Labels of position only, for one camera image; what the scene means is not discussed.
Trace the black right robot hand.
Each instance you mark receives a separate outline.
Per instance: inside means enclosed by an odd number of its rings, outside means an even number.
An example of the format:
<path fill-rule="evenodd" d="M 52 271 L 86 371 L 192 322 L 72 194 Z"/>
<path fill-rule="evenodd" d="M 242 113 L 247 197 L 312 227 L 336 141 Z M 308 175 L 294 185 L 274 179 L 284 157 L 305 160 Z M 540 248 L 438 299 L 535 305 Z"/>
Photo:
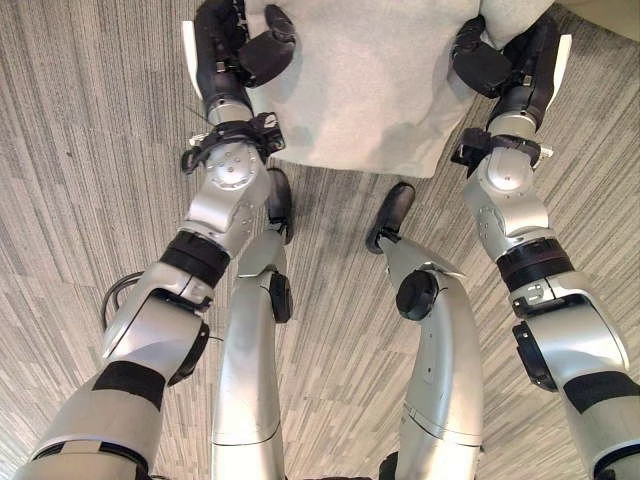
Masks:
<path fill-rule="evenodd" d="M 540 127 L 560 89 L 572 36 L 560 33 L 545 14 L 498 50 L 482 39 L 485 27 L 479 15 L 460 28 L 451 51 L 453 70 L 472 90 L 498 101 L 492 118 L 515 112 Z"/>

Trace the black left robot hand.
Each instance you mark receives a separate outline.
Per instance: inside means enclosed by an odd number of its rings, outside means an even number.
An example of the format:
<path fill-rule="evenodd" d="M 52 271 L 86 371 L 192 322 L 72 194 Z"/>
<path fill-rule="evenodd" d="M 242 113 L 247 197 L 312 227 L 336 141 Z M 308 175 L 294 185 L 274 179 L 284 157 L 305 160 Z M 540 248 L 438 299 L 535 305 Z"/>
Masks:
<path fill-rule="evenodd" d="M 195 85 L 205 106 L 221 98 L 247 104 L 246 90 L 279 76 L 292 62 L 296 29 L 284 10 L 264 8 L 267 29 L 251 38 L 242 1 L 205 1 L 193 19 Z"/>

